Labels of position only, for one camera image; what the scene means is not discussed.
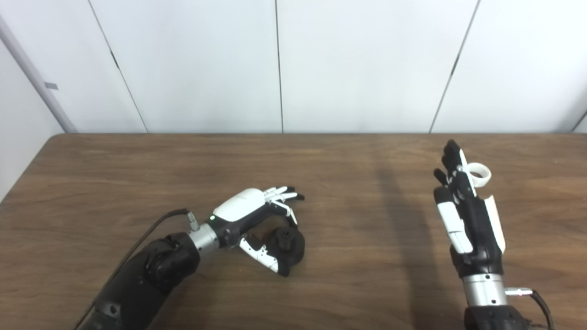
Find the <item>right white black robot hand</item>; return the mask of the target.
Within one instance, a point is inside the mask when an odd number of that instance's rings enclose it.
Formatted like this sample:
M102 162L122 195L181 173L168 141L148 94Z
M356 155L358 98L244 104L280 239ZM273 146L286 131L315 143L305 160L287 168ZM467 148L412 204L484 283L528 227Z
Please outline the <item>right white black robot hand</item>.
M482 198L477 192L489 183L492 172L486 165L468 162L453 139L443 148L442 164L444 170L433 172L440 182L433 195L459 278L503 275L506 244L495 198Z

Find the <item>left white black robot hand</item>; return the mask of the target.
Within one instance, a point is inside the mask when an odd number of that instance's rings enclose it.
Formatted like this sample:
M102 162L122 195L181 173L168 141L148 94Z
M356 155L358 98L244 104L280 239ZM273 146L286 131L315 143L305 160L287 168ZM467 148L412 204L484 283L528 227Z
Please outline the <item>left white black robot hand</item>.
M305 238L287 201L304 199L292 186L264 191L247 188L214 209L206 224L214 231L221 248L238 246L264 267L287 277L305 254ZM283 217L286 224L271 230L263 240L251 233L272 216Z

